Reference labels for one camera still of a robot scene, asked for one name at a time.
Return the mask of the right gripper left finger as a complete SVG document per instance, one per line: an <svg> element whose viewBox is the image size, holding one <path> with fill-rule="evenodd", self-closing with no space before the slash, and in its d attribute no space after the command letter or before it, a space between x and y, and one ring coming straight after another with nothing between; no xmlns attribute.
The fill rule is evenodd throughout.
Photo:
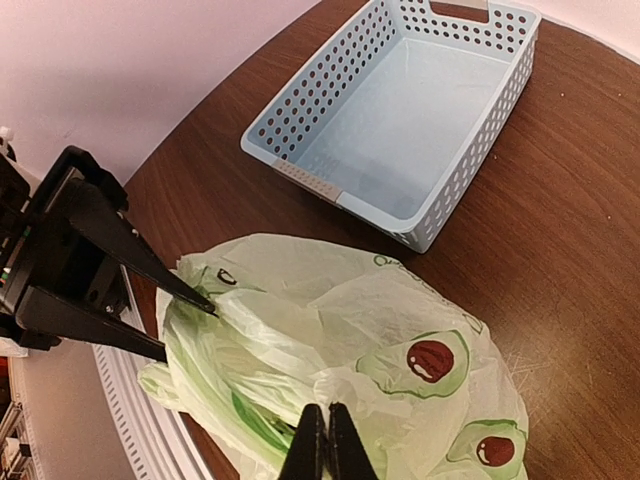
<svg viewBox="0 0 640 480"><path fill-rule="evenodd" d="M324 473L326 427L317 404L304 407L280 472L280 480L321 480Z"/></svg>

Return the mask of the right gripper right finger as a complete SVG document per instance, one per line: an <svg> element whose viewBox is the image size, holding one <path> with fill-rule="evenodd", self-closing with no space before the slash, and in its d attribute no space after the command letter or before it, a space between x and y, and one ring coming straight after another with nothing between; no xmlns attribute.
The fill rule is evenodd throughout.
<svg viewBox="0 0 640 480"><path fill-rule="evenodd" d="M328 470L332 479L377 480L347 407L329 407Z"/></svg>

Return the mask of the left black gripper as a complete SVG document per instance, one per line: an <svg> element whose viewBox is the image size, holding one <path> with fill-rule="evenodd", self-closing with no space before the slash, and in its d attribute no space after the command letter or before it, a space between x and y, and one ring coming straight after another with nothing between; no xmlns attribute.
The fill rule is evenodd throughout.
<svg viewBox="0 0 640 480"><path fill-rule="evenodd" d="M65 148L10 242L19 252L1 286L2 336L28 349L48 351L68 338L167 362L163 343L117 319L130 305L119 263L202 312L215 306L118 215L128 208L110 172L88 152Z"/></svg>

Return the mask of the light green plastic bag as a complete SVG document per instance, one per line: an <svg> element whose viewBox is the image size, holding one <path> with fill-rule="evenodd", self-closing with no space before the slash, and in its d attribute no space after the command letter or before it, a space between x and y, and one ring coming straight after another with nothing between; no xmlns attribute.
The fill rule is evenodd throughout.
<svg viewBox="0 0 640 480"><path fill-rule="evenodd" d="M213 314L159 292L167 359L138 381L278 476L303 408L344 404L381 479L523 479L529 419L488 327L398 260L253 234L180 259Z"/></svg>

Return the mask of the light blue perforated basket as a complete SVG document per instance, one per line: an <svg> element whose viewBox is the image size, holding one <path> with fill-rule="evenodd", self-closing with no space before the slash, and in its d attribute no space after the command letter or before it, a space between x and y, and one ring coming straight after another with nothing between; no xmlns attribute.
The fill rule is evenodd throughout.
<svg viewBox="0 0 640 480"><path fill-rule="evenodd" d="M540 14L491 1L484 22L426 1L370 1L241 138L290 181L423 253L533 70Z"/></svg>

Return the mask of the front aluminium rail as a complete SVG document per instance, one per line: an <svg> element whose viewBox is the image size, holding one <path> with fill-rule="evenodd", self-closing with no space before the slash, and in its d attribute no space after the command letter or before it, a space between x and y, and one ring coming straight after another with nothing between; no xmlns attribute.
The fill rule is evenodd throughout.
<svg viewBox="0 0 640 480"><path fill-rule="evenodd" d="M144 480L213 480L178 413L151 399L138 372L151 361L112 346L92 346L104 395L133 474Z"/></svg>

